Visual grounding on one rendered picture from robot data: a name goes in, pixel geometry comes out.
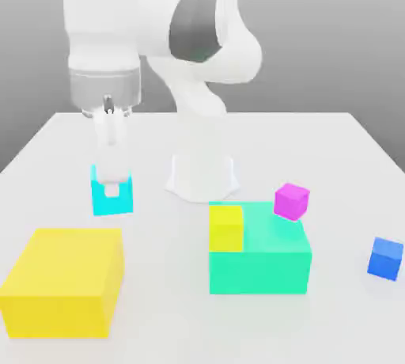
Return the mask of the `large green box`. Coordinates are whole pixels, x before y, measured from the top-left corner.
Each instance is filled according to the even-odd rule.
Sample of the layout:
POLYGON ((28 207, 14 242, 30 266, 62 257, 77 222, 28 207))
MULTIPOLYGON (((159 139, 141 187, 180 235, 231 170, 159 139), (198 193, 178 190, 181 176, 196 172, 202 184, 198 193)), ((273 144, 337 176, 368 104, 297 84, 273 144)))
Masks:
POLYGON ((239 205, 244 218, 241 252, 209 250, 211 294, 306 294, 312 249, 301 220, 274 213, 272 202, 217 201, 239 205))

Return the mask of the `small blue cube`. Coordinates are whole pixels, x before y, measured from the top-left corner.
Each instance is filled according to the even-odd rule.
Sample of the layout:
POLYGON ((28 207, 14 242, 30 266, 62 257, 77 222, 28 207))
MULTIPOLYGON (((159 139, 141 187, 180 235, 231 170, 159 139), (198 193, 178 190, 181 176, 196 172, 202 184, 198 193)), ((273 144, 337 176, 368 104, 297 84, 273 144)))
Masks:
POLYGON ((376 237, 367 272, 384 279, 396 281, 403 258, 403 244, 376 237))

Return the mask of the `small cyan cube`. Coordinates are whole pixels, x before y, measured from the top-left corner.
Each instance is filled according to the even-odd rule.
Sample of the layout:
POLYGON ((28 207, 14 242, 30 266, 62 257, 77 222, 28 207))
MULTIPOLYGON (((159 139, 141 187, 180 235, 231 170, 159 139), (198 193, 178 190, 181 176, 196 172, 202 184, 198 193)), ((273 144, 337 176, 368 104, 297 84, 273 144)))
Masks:
POLYGON ((117 196, 106 196, 104 185, 97 180, 97 168, 91 165, 90 182, 92 192, 93 214, 103 216, 133 212, 133 183, 129 175, 125 182, 119 183, 117 196))

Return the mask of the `small magenta cube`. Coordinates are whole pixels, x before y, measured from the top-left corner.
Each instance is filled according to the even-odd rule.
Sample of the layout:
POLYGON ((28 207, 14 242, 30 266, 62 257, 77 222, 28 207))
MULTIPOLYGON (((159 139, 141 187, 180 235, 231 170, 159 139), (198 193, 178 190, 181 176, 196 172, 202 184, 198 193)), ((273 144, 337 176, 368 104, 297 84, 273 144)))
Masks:
POLYGON ((290 221, 298 221, 308 209, 310 191, 286 183, 275 192, 274 213, 290 221))

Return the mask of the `small yellow cube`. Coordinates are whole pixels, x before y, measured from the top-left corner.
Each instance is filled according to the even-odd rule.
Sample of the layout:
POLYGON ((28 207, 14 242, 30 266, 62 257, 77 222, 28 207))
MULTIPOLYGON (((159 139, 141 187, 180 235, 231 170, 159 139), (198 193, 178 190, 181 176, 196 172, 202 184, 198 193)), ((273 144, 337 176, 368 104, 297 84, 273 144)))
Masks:
POLYGON ((244 218, 239 205, 212 205, 209 209, 209 250, 241 252, 244 243, 244 218))

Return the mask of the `large yellow box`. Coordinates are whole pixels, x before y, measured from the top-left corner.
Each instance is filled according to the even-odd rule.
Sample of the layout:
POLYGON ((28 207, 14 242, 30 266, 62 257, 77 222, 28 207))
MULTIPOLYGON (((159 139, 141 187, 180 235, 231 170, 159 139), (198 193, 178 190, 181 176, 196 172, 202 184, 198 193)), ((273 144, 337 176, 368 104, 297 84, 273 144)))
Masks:
POLYGON ((37 229, 0 287, 8 337, 108 337, 123 274, 121 229, 37 229))

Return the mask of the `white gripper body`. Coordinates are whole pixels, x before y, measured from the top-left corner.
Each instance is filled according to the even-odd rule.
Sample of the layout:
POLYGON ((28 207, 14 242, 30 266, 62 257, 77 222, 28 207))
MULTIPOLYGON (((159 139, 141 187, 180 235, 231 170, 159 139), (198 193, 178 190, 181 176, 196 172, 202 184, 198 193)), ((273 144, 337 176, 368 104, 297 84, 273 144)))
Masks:
POLYGON ((96 111, 97 180, 103 184, 125 182, 130 175, 126 119, 122 111, 96 111))

